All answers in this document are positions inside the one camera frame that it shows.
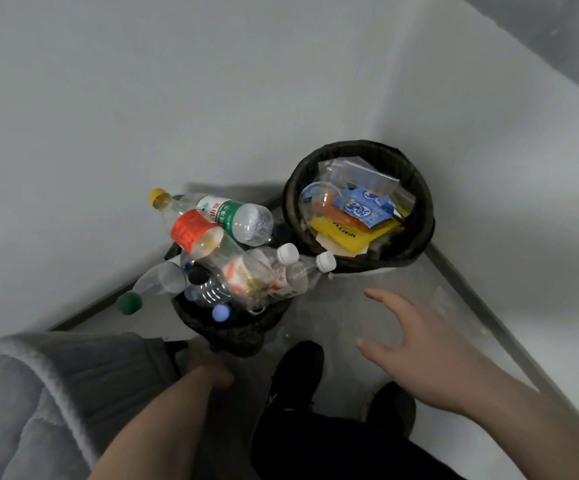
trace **blue wrapper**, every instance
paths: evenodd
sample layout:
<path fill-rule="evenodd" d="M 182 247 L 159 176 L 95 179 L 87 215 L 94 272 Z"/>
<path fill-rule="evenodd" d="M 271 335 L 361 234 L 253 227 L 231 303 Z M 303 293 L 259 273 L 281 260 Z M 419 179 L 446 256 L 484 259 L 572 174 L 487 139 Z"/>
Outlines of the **blue wrapper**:
<path fill-rule="evenodd" d="M 341 190 L 341 194 L 343 198 L 335 198 L 332 204 L 367 227 L 373 227 L 394 215 L 394 206 L 387 195 L 379 197 L 360 187 Z"/>

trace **light blue bottle cap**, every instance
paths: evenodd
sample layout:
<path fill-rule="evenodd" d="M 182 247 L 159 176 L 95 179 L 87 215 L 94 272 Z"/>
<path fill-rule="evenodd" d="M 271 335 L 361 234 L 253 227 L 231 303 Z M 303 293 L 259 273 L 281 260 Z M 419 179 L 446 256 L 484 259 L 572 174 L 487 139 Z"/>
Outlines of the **light blue bottle cap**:
<path fill-rule="evenodd" d="M 224 322 L 229 318 L 231 312 L 229 305 L 216 305 L 211 311 L 211 316 L 217 322 Z"/>

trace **hand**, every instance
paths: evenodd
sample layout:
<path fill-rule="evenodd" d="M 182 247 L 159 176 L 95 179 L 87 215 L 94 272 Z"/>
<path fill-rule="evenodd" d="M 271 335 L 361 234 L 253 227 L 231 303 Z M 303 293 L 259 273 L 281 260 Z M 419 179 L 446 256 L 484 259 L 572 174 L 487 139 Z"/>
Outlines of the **hand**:
<path fill-rule="evenodd" d="M 423 314 L 402 296 L 385 290 L 366 289 L 365 295 L 397 316 L 404 339 L 397 349 L 358 339 L 358 348 L 416 399 L 466 414 L 470 401 L 505 376 L 442 318 Z"/>
<path fill-rule="evenodd" d="M 212 353 L 209 349 L 192 352 L 187 366 L 187 373 L 198 371 L 209 379 L 211 386 L 218 390 L 229 388 L 234 382 L 234 374 L 225 366 L 225 360 L 220 353 Z"/>

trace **gray tile floor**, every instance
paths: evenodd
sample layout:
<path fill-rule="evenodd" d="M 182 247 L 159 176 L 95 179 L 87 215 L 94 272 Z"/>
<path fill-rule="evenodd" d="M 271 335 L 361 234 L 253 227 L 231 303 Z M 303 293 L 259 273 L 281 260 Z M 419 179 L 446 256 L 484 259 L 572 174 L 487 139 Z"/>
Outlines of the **gray tile floor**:
<path fill-rule="evenodd" d="M 427 257 L 407 268 L 386 273 L 324 276 L 315 290 L 294 300 L 277 328 L 266 336 L 258 355 L 232 358 L 237 381 L 209 415 L 204 448 L 221 478 L 250 479 L 248 444 L 266 399 L 269 380 L 283 353 L 301 340 L 320 343 L 326 370 L 315 395 L 315 411 L 358 418 L 372 388 L 388 379 L 355 347 L 360 335 L 397 345 L 402 334 L 397 320 L 383 306 L 363 296 L 366 287 L 381 287 L 406 295 L 434 309 L 475 346 L 518 379 L 528 382 L 511 357 L 447 284 Z M 76 331 L 135 331 L 144 337 L 191 339 L 195 333 L 176 316 L 165 298 L 156 298 L 130 317 L 114 308 L 80 325 Z M 477 425 L 467 419 L 418 404 L 411 438 L 469 479 L 522 479 L 511 460 Z"/>

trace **yellow plastic bag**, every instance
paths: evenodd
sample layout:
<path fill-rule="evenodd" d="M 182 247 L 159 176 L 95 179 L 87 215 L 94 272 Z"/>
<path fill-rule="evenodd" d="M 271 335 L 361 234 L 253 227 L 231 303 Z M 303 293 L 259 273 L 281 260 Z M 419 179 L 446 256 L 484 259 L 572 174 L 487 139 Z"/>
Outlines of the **yellow plastic bag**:
<path fill-rule="evenodd" d="M 396 219 L 392 218 L 375 225 L 369 232 L 363 232 L 357 228 L 333 222 L 332 219 L 327 217 L 314 217 L 310 220 L 311 228 L 327 234 L 338 244 L 341 244 L 343 248 L 352 253 L 358 253 L 374 239 L 392 230 L 397 224 Z"/>

